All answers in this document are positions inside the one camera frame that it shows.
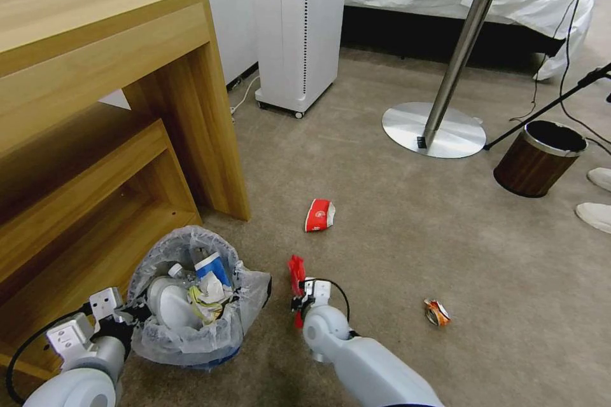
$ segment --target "floor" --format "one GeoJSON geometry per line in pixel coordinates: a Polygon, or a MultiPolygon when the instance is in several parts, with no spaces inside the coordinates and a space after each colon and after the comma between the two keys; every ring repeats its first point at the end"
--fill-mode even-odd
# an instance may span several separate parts
{"type": "MultiPolygon", "coordinates": [[[[611,55],[611,0],[599,0],[565,87],[611,55]]],[[[483,119],[489,138],[530,109],[533,82],[504,61],[465,69],[452,107],[483,119]]],[[[399,102],[432,100],[445,65],[342,49],[337,81],[304,119],[259,110],[250,94],[235,114],[253,216],[204,213],[246,266],[271,272],[274,292],[240,354],[212,373],[132,355],[122,407],[356,406],[333,369],[308,356],[289,310],[286,261],[333,278],[349,296],[351,325],[419,372],[448,407],[611,404],[611,237],[573,214],[611,204],[586,172],[611,159],[592,145],[542,199],[517,197],[492,170],[510,145],[462,160],[419,156],[391,141],[381,116],[399,102]],[[304,233],[315,197],[332,199],[335,225],[304,233]],[[453,317],[424,317],[437,298],[453,317]]],[[[241,99],[246,85],[230,94],[241,99]]],[[[558,80],[539,85],[554,98],[558,80]]],[[[567,103],[607,136],[611,82],[567,103]]],[[[570,122],[559,109],[546,119],[570,122]]],[[[334,303],[343,304],[336,294],[334,303]]]]}

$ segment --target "white bed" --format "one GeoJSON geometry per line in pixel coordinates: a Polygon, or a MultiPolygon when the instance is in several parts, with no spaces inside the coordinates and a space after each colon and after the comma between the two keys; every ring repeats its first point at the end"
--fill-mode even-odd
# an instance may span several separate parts
{"type": "MultiPolygon", "coordinates": [[[[366,6],[383,10],[406,13],[465,18],[472,0],[346,0],[349,6],[366,6]]],[[[565,15],[570,0],[494,0],[486,20],[502,24],[521,24],[550,38],[564,39],[568,32],[573,7],[565,15]],[[561,19],[562,24],[554,37],[561,19]]],[[[592,19],[594,0],[580,0],[570,38],[570,56],[574,56],[584,42],[592,19]]],[[[548,59],[541,70],[539,79],[547,79],[563,72],[566,54],[559,51],[548,59]]]]}

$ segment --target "bed frame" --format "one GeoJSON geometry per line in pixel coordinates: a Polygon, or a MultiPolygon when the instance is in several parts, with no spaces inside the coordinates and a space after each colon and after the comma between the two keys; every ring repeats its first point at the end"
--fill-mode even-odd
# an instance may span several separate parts
{"type": "MultiPolygon", "coordinates": [[[[345,6],[342,46],[370,48],[398,55],[447,62],[458,40],[463,19],[345,6]]],[[[473,56],[544,53],[555,56],[565,42],[518,24],[486,22],[473,56]]]]}

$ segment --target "garbage bag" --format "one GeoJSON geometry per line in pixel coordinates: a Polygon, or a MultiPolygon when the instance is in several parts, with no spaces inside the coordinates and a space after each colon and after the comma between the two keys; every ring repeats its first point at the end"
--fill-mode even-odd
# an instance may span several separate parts
{"type": "Polygon", "coordinates": [[[186,226],[170,232],[150,249],[131,278],[127,299],[140,296],[151,279],[167,275],[174,263],[193,269],[190,251],[194,248],[204,248],[208,254],[218,252],[237,300],[225,306],[219,319],[199,330],[168,329],[151,316],[134,330],[132,348],[150,361],[211,369],[238,352],[271,292],[269,273],[248,270],[235,249],[218,234],[200,226],[186,226]]]}

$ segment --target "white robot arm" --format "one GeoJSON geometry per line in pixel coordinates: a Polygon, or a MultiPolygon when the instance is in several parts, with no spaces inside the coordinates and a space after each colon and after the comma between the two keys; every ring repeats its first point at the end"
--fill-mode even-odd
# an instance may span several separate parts
{"type": "MultiPolygon", "coordinates": [[[[413,369],[378,341],[350,329],[346,316],[328,305],[330,287],[317,280],[305,288],[309,301],[303,335],[314,358],[333,364],[339,380],[363,407],[443,407],[413,369]]],[[[131,329],[132,317],[119,312],[122,301],[116,288],[94,294],[90,302],[97,322],[105,322],[109,331],[94,334],[83,314],[49,330],[49,341],[64,359],[62,373],[36,390],[25,407],[115,407],[118,403],[131,336],[126,329],[131,329]]]]}
{"type": "Polygon", "coordinates": [[[377,340],[358,336],[346,316],[328,304],[331,285],[306,279],[314,300],[305,313],[305,342],[319,362],[333,364],[337,377],[363,407],[443,407],[424,378],[377,340]]]}

